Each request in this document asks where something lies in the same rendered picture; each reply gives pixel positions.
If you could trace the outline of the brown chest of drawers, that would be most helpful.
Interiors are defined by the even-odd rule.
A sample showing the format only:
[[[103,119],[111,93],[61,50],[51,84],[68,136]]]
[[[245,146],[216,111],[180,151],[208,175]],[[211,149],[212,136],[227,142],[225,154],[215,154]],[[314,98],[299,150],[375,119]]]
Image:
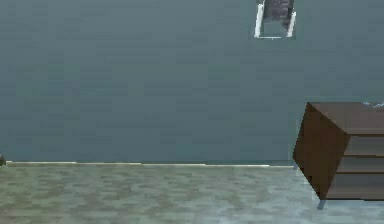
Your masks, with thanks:
[[[384,102],[308,102],[293,155],[319,198],[384,201]]]

